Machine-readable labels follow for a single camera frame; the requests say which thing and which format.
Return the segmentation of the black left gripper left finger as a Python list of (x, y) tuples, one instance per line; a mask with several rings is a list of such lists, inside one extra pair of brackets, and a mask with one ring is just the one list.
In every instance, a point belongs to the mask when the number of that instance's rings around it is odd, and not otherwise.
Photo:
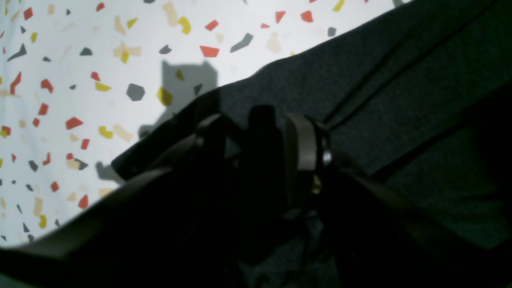
[(38, 288), (171, 286), (185, 240), (213, 219), (224, 193), (221, 114), (202, 120), (142, 173), (57, 231), (1, 250), (1, 274)]

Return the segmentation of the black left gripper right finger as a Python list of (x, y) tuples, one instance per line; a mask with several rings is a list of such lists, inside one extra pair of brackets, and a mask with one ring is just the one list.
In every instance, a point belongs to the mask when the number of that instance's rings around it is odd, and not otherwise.
[(336, 153), (328, 129), (287, 114), (289, 206), (313, 208), (344, 288), (510, 288), (511, 248), (484, 250)]

